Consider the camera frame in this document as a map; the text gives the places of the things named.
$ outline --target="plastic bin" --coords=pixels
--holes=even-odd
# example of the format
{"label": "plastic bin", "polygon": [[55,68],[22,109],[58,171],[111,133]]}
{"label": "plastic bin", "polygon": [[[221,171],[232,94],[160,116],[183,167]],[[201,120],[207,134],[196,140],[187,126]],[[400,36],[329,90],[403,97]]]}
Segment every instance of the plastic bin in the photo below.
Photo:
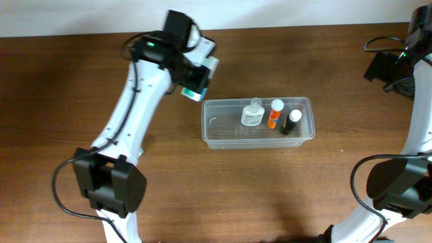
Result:
{"label": "plastic bin", "polygon": [[[243,108],[252,99],[208,100],[202,103],[202,139],[210,149],[286,148],[303,144],[315,137],[311,101],[306,97],[260,98],[265,109],[262,122],[253,127],[241,123]],[[267,127],[271,102],[280,99],[285,106],[275,129]],[[288,136],[280,132],[286,116],[293,110],[302,112],[296,129]]]}

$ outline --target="bottle cap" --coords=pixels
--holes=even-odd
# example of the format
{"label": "bottle cap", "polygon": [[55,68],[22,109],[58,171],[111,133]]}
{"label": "bottle cap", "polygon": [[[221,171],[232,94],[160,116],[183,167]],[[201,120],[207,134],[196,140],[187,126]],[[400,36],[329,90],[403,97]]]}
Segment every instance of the bottle cap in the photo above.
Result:
{"label": "bottle cap", "polygon": [[299,110],[293,110],[290,113],[290,120],[292,122],[298,122],[302,118],[302,113]]}
{"label": "bottle cap", "polygon": [[281,111],[284,108],[284,102],[282,102],[279,99],[275,99],[274,101],[271,102],[271,108],[274,111]]}
{"label": "bottle cap", "polygon": [[250,102],[249,111],[252,113],[256,113],[259,110],[259,107],[263,104],[260,98],[253,98]]}

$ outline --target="bottle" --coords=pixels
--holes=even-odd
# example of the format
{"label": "bottle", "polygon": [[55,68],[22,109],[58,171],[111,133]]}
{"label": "bottle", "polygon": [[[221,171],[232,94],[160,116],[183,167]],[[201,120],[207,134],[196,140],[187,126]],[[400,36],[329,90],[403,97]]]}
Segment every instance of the bottle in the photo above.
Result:
{"label": "bottle", "polygon": [[267,122],[267,127],[270,129],[274,129],[277,125],[277,121],[279,119],[279,116],[281,115],[281,111],[284,108],[284,102],[275,99],[271,102],[271,112],[269,116],[269,121]]}
{"label": "bottle", "polygon": [[245,126],[256,126],[261,123],[264,116],[263,102],[260,98],[253,98],[250,105],[243,108],[242,124]]}
{"label": "bottle", "polygon": [[295,109],[286,116],[286,120],[282,125],[281,132],[283,135],[290,135],[296,129],[298,121],[302,118],[302,113]]}

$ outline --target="orange bottle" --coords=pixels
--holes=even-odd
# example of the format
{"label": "orange bottle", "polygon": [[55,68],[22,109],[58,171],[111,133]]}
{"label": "orange bottle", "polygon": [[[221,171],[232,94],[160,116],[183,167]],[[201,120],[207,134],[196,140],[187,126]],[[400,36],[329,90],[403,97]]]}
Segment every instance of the orange bottle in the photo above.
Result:
{"label": "orange bottle", "polygon": [[283,101],[275,99],[271,102],[271,112],[269,116],[269,121],[267,122],[267,127],[269,127],[270,129],[274,129],[276,127],[282,109],[284,109]]}

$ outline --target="wood grain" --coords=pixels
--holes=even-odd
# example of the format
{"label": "wood grain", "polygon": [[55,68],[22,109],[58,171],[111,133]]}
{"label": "wood grain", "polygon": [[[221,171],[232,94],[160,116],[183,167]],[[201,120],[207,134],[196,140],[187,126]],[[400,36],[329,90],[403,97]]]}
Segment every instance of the wood grain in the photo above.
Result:
{"label": "wood grain", "polygon": [[[159,104],[138,168],[148,188],[138,210],[145,242],[258,242],[316,236],[357,206],[354,164],[399,153],[412,101],[362,75],[376,36],[405,37],[407,24],[215,30],[219,67],[207,99],[308,97],[316,137],[298,148],[212,151],[200,109],[178,94]],[[87,148],[122,91],[128,63],[119,46],[131,34],[0,39],[0,242],[104,242],[100,222],[54,203],[51,174],[77,146]],[[358,188],[373,164],[358,172]],[[58,182],[73,210],[94,213],[72,169]],[[396,242],[428,242],[420,215],[391,228]]]}

